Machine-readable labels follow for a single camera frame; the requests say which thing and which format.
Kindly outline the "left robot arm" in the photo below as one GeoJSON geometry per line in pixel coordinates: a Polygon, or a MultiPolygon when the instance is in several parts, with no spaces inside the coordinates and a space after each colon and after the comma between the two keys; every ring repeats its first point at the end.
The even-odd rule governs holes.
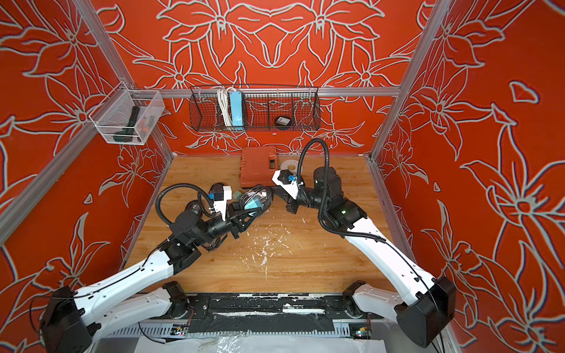
{"type": "Polygon", "coordinates": [[[65,285],[49,297],[39,323],[39,335],[48,352],[85,352],[123,327],[165,314],[184,316],[189,301],[184,290],[168,279],[190,267],[201,248],[220,244],[228,234],[238,237],[267,207],[259,202],[233,202],[219,216],[203,220],[186,209],[171,223],[171,235],[139,263],[92,285],[73,289],[65,285]],[[157,282],[163,288],[140,297],[138,292],[157,282]]]}

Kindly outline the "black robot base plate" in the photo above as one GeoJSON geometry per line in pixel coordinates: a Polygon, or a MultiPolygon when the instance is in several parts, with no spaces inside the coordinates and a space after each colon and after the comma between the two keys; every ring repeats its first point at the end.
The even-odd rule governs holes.
{"type": "Polygon", "coordinates": [[[330,334],[353,336],[380,317],[354,307],[342,294],[201,293],[189,294],[189,308],[178,318],[165,314],[151,324],[178,324],[188,334],[330,334]]]}

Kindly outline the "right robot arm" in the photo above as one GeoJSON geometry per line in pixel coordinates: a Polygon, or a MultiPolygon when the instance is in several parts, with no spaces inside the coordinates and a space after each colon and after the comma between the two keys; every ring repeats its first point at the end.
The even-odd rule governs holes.
{"type": "Polygon", "coordinates": [[[344,196],[334,168],[316,169],[311,188],[289,170],[276,170],[272,181],[288,212],[296,213],[301,206],[318,210],[323,228],[359,249],[393,285],[394,291],[388,292],[356,282],[347,294],[354,306],[397,323],[419,347],[443,338],[443,329],[455,316],[456,286],[416,265],[389,241],[367,213],[344,196]]]}

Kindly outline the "green charger plug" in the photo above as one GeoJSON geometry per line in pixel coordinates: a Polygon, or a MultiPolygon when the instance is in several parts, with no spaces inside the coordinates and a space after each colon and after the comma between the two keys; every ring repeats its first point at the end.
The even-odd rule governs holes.
{"type": "Polygon", "coordinates": [[[239,201],[244,194],[241,191],[233,191],[232,199],[234,201],[239,201]]]}
{"type": "Polygon", "coordinates": [[[244,209],[245,210],[256,209],[256,208],[259,208],[259,209],[263,208],[263,204],[262,204],[262,201],[260,201],[260,197],[253,196],[251,198],[244,200],[244,209]]]}

